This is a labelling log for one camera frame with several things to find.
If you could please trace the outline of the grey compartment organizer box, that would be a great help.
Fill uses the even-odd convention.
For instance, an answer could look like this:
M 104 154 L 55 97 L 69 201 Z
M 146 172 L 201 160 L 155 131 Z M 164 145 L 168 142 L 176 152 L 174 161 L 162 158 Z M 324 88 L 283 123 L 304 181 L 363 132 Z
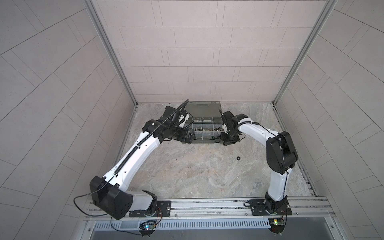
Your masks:
M 219 137 L 222 129 L 222 120 L 220 111 L 222 111 L 220 102 L 189 102 L 185 110 L 193 115 L 194 122 L 191 127 L 204 128 L 205 132 L 196 132 L 196 140 L 192 144 L 221 144 Z

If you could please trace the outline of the silver spacer cluster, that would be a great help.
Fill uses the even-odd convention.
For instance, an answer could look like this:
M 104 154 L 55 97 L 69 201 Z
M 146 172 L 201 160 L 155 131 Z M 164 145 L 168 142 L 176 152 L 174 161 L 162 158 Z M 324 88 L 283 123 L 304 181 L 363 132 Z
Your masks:
M 204 128 L 195 128 L 196 132 L 205 132 L 206 130 Z

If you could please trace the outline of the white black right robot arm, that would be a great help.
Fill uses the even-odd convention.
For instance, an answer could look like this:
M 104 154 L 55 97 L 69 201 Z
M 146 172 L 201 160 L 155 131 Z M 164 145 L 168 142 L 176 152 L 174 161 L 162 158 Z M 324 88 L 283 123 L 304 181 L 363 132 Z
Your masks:
M 270 185 L 265 201 L 260 204 L 249 203 L 250 208 L 263 207 L 270 215 L 291 215 L 286 188 L 298 154 L 291 135 L 265 128 L 244 114 L 233 115 L 230 111 L 221 113 L 223 132 L 220 140 L 225 146 L 240 141 L 240 135 L 252 137 L 266 147 L 267 164 L 271 169 Z

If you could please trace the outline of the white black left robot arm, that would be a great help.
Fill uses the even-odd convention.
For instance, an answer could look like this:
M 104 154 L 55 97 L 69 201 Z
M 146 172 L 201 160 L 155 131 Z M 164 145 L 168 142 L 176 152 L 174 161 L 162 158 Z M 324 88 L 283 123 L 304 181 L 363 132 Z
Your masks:
M 155 194 L 142 190 L 129 192 L 134 176 L 150 154 L 165 140 L 190 143 L 193 133 L 186 122 L 191 115 L 185 110 L 188 101 L 177 108 L 167 106 L 158 120 L 145 123 L 138 139 L 122 159 L 102 178 L 95 176 L 90 182 L 92 201 L 106 214 L 122 219 L 133 211 L 152 216 L 157 209 Z

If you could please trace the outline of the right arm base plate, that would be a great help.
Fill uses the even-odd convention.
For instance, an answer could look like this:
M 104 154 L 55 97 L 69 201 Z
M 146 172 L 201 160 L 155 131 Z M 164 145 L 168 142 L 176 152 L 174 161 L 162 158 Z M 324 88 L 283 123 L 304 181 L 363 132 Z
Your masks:
M 287 199 L 278 202 L 274 200 L 249 200 L 244 203 L 244 206 L 251 209 L 252 216 L 292 215 L 292 209 Z

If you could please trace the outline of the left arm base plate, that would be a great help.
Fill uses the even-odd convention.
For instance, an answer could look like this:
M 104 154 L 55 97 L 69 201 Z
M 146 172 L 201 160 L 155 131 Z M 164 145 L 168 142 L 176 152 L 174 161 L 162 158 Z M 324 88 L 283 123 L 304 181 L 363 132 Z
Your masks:
M 171 201 L 157 201 L 151 204 L 148 210 L 130 211 L 130 218 L 154 218 L 154 217 L 169 217 L 171 211 Z

